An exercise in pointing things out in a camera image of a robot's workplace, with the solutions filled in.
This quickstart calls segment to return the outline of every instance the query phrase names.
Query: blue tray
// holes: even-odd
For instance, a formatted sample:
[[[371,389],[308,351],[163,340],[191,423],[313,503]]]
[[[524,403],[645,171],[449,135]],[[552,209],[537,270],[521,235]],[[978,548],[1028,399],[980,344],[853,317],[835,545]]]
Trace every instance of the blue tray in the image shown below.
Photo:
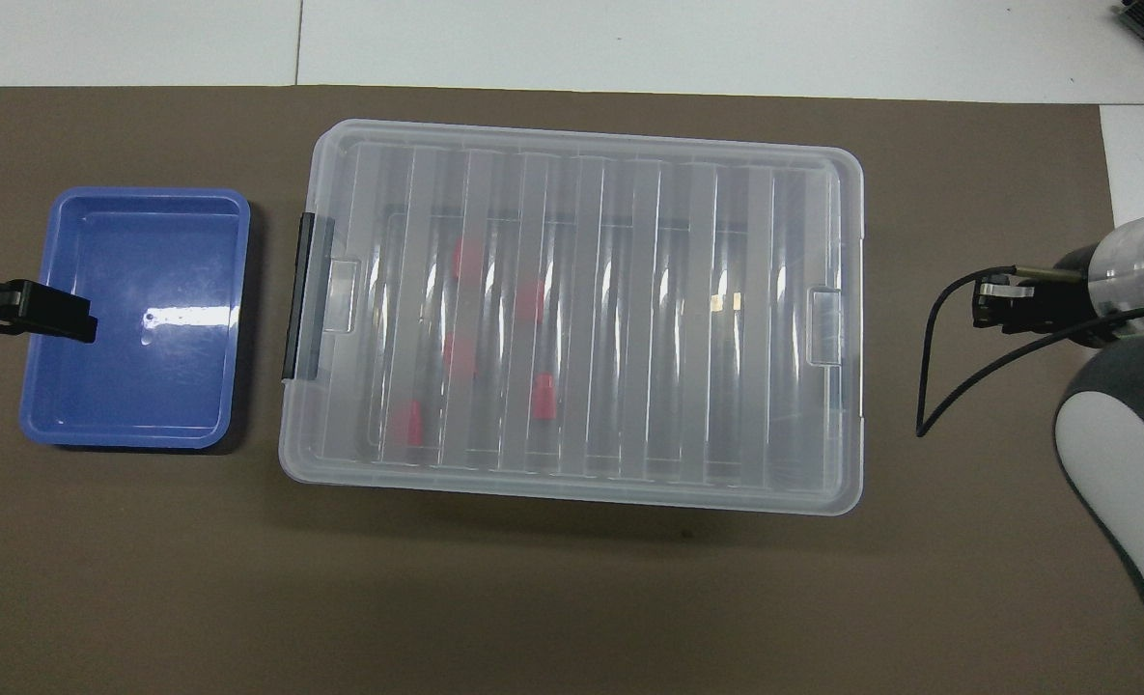
[[[96,342],[33,335],[19,421],[41,444],[200,449],[232,414],[249,203],[235,190],[72,189],[39,280],[90,299]]]

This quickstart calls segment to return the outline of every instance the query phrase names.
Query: black cable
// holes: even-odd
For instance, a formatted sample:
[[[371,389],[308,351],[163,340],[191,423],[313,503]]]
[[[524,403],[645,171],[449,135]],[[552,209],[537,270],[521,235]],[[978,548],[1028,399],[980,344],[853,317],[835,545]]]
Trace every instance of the black cable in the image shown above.
[[[1004,356],[999,357],[999,359],[992,360],[987,366],[985,366],[985,368],[977,370],[977,373],[974,373],[966,378],[964,382],[960,383],[954,391],[951,391],[950,394],[945,397],[945,400],[942,400],[942,405],[937,406],[937,408],[932,410],[932,414],[924,421],[924,397],[925,391],[928,391],[925,373],[928,373],[928,353],[930,351],[928,343],[930,343],[931,325],[935,319],[935,315],[930,315],[929,331],[924,335],[924,373],[919,383],[919,414],[915,422],[915,437],[923,437],[924,434],[928,434],[932,424],[935,424],[937,420],[945,414],[945,410],[947,410],[950,406],[954,405],[955,400],[961,399],[963,393],[966,393],[976,383],[983,382],[983,380],[985,380],[987,375],[994,373],[994,370],[1003,368],[1006,365],[1022,359],[1022,357],[1030,356],[1031,352],[1048,348],[1049,344],[1059,343],[1065,338],[1073,338],[1074,335],[1097,329],[1101,326],[1121,325],[1125,321],[1139,320],[1141,318],[1144,318],[1144,307],[1129,309],[1127,312],[1109,313],[1109,315],[1097,317],[1094,318],[1094,320],[1085,320],[1079,322],[1079,325],[1070,326],[1068,328],[1044,335],[1043,338],[1032,339],[1032,342],[1023,344],[1022,348],[1017,348],[1016,351],[1009,351]]]
[[[942,312],[942,304],[963,285],[990,277],[991,274],[1014,274],[1017,272],[1016,265],[996,265],[994,269],[984,269],[974,273],[956,278],[942,290],[942,294],[932,302],[932,311],[928,312],[928,326],[924,328],[924,360],[919,368],[919,404],[915,408],[915,436],[923,437],[924,430],[924,402],[928,400],[928,366],[932,360],[932,330],[937,328],[937,313]]]

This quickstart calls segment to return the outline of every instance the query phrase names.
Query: white table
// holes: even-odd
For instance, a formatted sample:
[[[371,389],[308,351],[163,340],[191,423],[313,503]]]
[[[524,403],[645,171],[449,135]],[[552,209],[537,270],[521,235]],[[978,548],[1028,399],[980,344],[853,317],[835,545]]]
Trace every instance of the white table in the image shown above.
[[[1144,215],[1119,0],[0,0],[0,85],[395,83],[1099,104]]]

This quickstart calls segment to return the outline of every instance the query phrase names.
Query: transparent storage container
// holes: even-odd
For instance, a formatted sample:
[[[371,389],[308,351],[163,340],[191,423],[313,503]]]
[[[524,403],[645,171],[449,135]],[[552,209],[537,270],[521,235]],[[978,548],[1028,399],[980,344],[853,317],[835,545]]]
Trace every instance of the transparent storage container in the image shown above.
[[[837,514],[863,170],[826,146],[350,120],[289,322],[294,479]]]

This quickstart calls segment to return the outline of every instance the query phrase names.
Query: brown mat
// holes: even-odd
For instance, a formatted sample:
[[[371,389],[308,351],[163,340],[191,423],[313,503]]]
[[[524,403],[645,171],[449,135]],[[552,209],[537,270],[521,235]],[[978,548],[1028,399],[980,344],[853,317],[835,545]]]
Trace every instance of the brown mat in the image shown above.
[[[312,144],[351,115],[845,146],[866,170],[863,502],[845,518],[291,481],[276,454]],[[1060,478],[1083,351],[912,434],[937,291],[1111,229],[1094,106],[379,88],[0,89],[0,280],[72,185],[254,203],[220,455],[16,423],[0,336],[0,692],[1144,692],[1144,612]],[[1020,339],[946,313],[934,394]]]

